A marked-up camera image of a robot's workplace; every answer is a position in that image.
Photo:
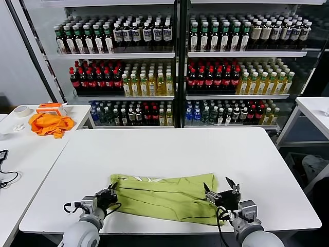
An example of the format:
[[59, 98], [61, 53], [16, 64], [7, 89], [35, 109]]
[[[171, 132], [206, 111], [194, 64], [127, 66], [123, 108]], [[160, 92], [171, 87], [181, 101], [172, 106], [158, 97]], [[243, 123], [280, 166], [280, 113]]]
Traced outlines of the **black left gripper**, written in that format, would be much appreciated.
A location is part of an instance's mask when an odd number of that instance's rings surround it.
[[97, 207], [110, 207], [110, 205], [118, 202], [118, 197], [114, 193], [118, 182], [110, 184], [109, 189], [103, 189], [95, 194], [97, 199]]

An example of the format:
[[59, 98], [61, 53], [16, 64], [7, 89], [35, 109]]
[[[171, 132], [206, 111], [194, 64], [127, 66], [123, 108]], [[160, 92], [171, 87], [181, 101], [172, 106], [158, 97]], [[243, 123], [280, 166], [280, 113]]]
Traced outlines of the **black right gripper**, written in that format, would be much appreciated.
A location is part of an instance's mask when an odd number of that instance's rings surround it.
[[225, 177], [225, 179], [232, 190], [215, 193], [203, 182], [205, 197], [209, 202], [218, 203], [218, 206], [225, 209], [238, 209], [238, 203], [241, 199], [240, 184], [236, 184], [228, 177]]

